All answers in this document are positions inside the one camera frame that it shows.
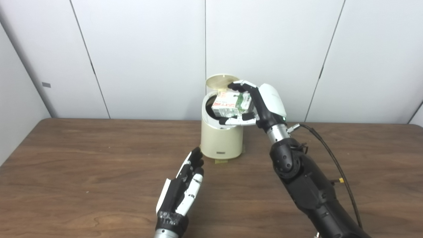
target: robotic wrist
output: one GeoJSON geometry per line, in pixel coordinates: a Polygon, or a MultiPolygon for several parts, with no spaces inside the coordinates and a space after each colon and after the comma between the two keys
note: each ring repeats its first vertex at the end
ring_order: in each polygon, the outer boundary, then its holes
{"type": "Polygon", "coordinates": [[[156,231],[171,231],[181,238],[187,230],[189,219],[179,213],[159,211],[157,213],[156,231]]]}
{"type": "Polygon", "coordinates": [[[270,158],[280,179],[291,179],[300,172],[302,153],[301,144],[294,138],[284,138],[272,145],[270,158]]]}

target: robotic hand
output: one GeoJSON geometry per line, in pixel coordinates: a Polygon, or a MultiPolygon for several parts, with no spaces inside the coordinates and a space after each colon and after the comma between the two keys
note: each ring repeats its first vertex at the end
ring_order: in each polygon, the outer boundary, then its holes
{"type": "Polygon", "coordinates": [[[154,238],[180,238],[185,233],[188,226],[187,212],[203,181],[202,156],[200,148],[195,148],[182,163],[176,178],[166,180],[156,206],[154,238]]]}
{"type": "Polygon", "coordinates": [[[303,145],[291,138],[297,124],[286,127],[286,112],[275,88],[260,87],[247,81],[235,81],[228,88],[249,92],[255,112],[241,118],[223,118],[221,125],[253,125],[264,130],[272,143],[270,157],[277,176],[295,205],[313,223],[323,238],[370,238],[348,215],[336,199],[335,189],[320,168],[303,151],[303,145]]]}

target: robot finger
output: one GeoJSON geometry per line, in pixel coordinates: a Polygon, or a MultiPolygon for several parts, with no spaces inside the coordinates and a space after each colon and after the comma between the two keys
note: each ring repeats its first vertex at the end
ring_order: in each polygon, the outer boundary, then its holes
{"type": "Polygon", "coordinates": [[[230,83],[228,85],[228,88],[235,90],[235,91],[242,92],[242,91],[240,91],[240,88],[243,91],[250,91],[252,89],[256,89],[257,86],[254,85],[253,83],[248,82],[248,81],[239,80],[239,81],[235,81],[235,82],[230,83]]]}
{"type": "Polygon", "coordinates": [[[203,181],[203,174],[204,170],[202,168],[195,170],[194,177],[192,178],[189,187],[184,193],[184,199],[175,210],[176,213],[179,213],[183,216],[187,214],[191,205],[194,203],[195,198],[197,197],[198,190],[200,190],[200,186],[203,181]]]}
{"type": "Polygon", "coordinates": [[[203,157],[203,154],[201,153],[201,149],[199,147],[196,147],[194,150],[191,151],[191,155],[188,157],[188,161],[191,162],[192,165],[198,163],[200,159],[203,157]]]}
{"type": "Polygon", "coordinates": [[[257,119],[253,118],[250,120],[243,120],[240,117],[237,118],[221,118],[219,119],[219,124],[221,125],[233,125],[233,126],[251,126],[255,125],[257,119]]]}
{"type": "Polygon", "coordinates": [[[193,168],[201,168],[201,166],[204,165],[204,160],[200,159],[195,165],[193,165],[193,168]]]}
{"type": "Polygon", "coordinates": [[[187,178],[190,174],[192,174],[191,163],[186,163],[181,167],[179,173],[176,175],[176,178],[181,179],[185,183],[187,182],[187,178]]]}
{"type": "Polygon", "coordinates": [[[182,168],[185,165],[190,165],[192,163],[197,163],[201,158],[203,157],[203,154],[201,153],[201,149],[199,147],[196,147],[193,149],[188,156],[185,158],[184,162],[182,163],[178,173],[176,174],[176,177],[178,177],[181,174],[182,168]]]}

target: open lid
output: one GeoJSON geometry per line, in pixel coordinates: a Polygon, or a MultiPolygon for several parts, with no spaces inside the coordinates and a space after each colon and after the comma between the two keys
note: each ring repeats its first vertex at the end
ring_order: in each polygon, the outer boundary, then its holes
{"type": "Polygon", "coordinates": [[[213,75],[206,80],[207,87],[215,90],[226,90],[228,85],[232,82],[238,81],[239,79],[232,75],[220,74],[213,75]]]}

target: small gray sticker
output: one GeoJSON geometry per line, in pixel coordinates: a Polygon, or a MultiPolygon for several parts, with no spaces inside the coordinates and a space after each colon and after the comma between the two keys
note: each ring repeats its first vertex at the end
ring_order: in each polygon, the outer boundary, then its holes
{"type": "Polygon", "coordinates": [[[46,87],[46,88],[51,88],[52,87],[52,85],[49,84],[49,83],[41,82],[41,84],[43,85],[43,87],[46,87]]]}

